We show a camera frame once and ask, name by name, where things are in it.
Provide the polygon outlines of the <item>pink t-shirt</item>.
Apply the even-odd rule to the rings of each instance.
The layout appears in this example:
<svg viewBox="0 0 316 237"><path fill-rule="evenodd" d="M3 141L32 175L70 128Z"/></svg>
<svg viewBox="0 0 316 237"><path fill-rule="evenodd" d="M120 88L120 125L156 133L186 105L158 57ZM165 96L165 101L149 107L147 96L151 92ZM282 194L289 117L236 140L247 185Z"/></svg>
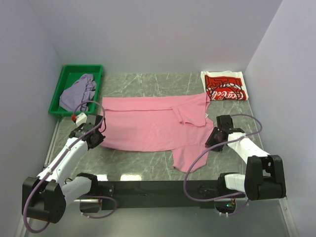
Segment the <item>pink t-shirt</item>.
<svg viewBox="0 0 316 237"><path fill-rule="evenodd" d="M213 130L206 93L165 97L104 97L106 138L101 146L121 151L172 151L173 167L187 172L206 165L205 151Z"/></svg>

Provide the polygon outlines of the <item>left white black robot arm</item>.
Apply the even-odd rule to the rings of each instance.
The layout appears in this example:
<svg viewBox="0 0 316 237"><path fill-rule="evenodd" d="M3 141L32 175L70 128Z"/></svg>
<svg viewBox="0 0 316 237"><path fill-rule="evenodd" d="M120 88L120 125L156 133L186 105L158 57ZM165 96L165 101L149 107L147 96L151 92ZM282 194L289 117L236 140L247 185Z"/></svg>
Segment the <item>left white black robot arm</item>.
<svg viewBox="0 0 316 237"><path fill-rule="evenodd" d="M88 150L97 147L105 138L99 131L104 124L101 115L88 115L87 120L70 133L69 138L51 164L37 177L28 177L22 185L22 215L57 223L67 205L85 195L94 198L99 192L96 175L80 173L68 184L65 180Z"/></svg>

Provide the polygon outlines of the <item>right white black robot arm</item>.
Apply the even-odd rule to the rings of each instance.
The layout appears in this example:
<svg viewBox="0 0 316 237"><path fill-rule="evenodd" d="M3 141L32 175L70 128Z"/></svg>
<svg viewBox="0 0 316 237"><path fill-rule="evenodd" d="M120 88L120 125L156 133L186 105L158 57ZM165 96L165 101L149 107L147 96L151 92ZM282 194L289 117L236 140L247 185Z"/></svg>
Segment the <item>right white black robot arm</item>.
<svg viewBox="0 0 316 237"><path fill-rule="evenodd" d="M205 146L214 152L220 152L224 146L228 146L246 164L245 174L220 174L217 193L228 197L237 191L250 200L284 198L286 184L281 157L265 152L248 138L244 130L234 127L233 115L217 116L216 121L217 126Z"/></svg>

